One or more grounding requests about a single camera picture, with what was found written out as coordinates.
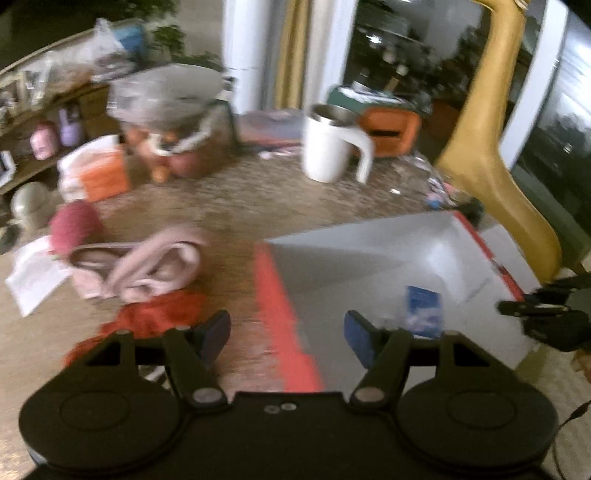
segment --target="speckled tabletop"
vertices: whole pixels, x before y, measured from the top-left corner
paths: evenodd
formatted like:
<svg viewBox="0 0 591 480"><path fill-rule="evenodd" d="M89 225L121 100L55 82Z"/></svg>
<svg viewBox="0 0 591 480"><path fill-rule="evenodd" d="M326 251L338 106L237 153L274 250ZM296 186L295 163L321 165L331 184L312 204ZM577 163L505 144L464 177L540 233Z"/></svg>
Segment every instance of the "speckled tabletop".
<svg viewBox="0 0 591 480"><path fill-rule="evenodd" d="M375 164L367 185L355 182L353 171L336 184L321 184L305 177L296 158L244 157L206 179L145 183L98 207L113 241L140 240L186 221L214 233L210 271L199 287L207 294L208 311L226 309L232 316L232 336L216 365L220 383L231 395L237 390L281 389L267 333L258 319L254 243L426 210L420 196L390 192L399 182L390 161ZM11 268L12 255L0 257L2 278ZM18 433L22 403L59 372L63 355L111 321L121 304L81 300L69 282L26 318L20 317L4 283L0 304L0 477L12 479L33 467Z"/></svg>

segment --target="wooden shelf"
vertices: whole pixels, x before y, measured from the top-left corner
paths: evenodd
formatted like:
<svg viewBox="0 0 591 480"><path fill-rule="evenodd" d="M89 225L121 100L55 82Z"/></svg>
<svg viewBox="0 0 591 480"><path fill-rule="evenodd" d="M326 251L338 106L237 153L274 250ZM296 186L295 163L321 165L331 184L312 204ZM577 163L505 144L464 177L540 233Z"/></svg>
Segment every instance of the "wooden shelf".
<svg viewBox="0 0 591 480"><path fill-rule="evenodd" d="M14 174L14 178L7 184L0 187L0 196L10 192L11 190L14 190L18 186L25 183L27 180L33 178L38 173L41 173L48 168L55 167L57 162L72 150L72 148L62 148L57 153L57 155L54 155L47 160L37 160L35 157L28 157L26 159L20 160L17 163L17 171Z"/></svg>
<svg viewBox="0 0 591 480"><path fill-rule="evenodd" d="M25 112L17 115L15 118L13 118L12 122L4 130L0 130L0 139L2 137L4 137L5 135L10 134L12 131L16 130L18 127L20 127L24 123L28 122L29 120L32 120L38 116L43 116L47 112L50 112L53 109L61 107L68 102L72 102L81 96L87 95L88 93L95 92L95 91L100 90L102 88L108 88L108 84L106 84L106 83L87 83L86 85L84 85L76 90L72 90L71 92L68 92L65 95L54 98L51 103L49 103L48 105L46 105L45 107L43 107L39 110L25 111Z"/></svg>

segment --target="white mug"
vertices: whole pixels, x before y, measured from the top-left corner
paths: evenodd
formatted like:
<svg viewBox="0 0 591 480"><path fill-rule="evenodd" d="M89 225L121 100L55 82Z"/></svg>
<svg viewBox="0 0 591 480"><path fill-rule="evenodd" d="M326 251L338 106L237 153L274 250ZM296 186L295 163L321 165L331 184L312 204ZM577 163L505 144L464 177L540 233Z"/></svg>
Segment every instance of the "white mug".
<svg viewBox="0 0 591 480"><path fill-rule="evenodd" d="M357 114L336 105L317 103L306 118L302 168L312 180L332 183L349 164L351 144L361 151L357 181L366 183L374 162L374 142L356 124Z"/></svg>

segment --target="gold giraffe statue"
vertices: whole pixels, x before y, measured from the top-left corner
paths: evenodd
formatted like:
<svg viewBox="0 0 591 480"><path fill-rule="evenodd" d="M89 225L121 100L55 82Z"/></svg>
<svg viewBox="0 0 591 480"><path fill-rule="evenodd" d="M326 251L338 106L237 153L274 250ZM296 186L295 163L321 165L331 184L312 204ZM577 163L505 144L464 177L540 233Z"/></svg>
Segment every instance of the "gold giraffe statue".
<svg viewBox="0 0 591 480"><path fill-rule="evenodd" d="M529 0L479 0L491 10L491 30L456 128L436 167L478 198L513 236L541 283L561 266L556 233L513 181L499 141Z"/></svg>

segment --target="blue card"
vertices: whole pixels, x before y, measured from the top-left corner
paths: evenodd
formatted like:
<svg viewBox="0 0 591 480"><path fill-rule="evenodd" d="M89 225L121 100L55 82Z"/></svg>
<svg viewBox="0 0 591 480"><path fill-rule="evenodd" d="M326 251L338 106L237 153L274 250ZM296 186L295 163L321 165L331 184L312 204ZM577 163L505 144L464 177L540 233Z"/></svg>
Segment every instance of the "blue card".
<svg viewBox="0 0 591 480"><path fill-rule="evenodd" d="M407 286L406 325L413 335L439 338L443 331L443 309L439 293Z"/></svg>

